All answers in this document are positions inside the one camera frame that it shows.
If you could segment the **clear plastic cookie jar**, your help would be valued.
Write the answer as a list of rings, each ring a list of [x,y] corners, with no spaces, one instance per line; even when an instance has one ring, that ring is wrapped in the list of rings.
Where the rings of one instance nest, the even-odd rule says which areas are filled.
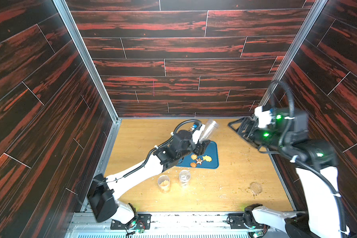
[[[199,141],[198,141],[200,143],[202,143],[205,140],[210,140],[211,137],[213,136],[213,134],[215,133],[215,131],[219,128],[219,124],[213,119],[209,119],[205,123],[204,126],[205,126],[205,128],[201,132],[200,137],[199,137]]]

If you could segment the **clear round jar lid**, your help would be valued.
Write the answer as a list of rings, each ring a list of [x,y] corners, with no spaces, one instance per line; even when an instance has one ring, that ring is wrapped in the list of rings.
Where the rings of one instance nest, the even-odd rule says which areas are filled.
[[[250,183],[249,189],[254,196],[259,195],[263,192],[262,185],[258,182]]]

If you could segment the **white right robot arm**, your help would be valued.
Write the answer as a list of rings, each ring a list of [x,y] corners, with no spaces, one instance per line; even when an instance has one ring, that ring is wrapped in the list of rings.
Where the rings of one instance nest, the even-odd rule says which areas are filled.
[[[253,116],[236,121],[236,133],[263,154],[277,154],[296,168],[306,199],[305,212],[280,212],[262,204],[248,206],[243,214],[250,229],[267,227],[291,238],[347,238],[344,205],[338,190],[338,158],[334,147],[308,136],[308,113],[295,107],[289,85],[275,80],[270,88],[281,87],[288,106],[260,106]]]

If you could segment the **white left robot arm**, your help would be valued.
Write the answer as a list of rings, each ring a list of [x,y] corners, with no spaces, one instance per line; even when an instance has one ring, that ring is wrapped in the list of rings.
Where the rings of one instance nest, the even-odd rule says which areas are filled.
[[[130,203],[121,202],[120,197],[141,182],[175,167],[185,156],[203,155],[218,127],[214,120],[205,124],[197,119],[181,122],[167,141],[148,152],[144,161],[107,177],[96,175],[87,193],[96,222],[112,219],[134,227],[138,219],[136,209]]]

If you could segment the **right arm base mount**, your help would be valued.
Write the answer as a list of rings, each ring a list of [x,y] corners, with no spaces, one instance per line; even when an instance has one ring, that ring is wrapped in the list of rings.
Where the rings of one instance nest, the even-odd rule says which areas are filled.
[[[253,209],[262,206],[262,204],[252,204],[244,209],[243,213],[228,214],[227,223],[231,229],[249,229],[249,238],[262,238],[269,230],[269,226],[256,222],[253,216]]]

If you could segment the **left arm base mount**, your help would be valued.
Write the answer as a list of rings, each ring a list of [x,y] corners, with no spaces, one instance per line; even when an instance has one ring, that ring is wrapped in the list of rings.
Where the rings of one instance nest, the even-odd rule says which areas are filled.
[[[138,214],[131,203],[119,203],[116,205],[118,206],[117,211],[111,217],[111,230],[125,230],[126,232],[135,231],[135,233],[143,233],[145,230],[150,229],[151,214]]]

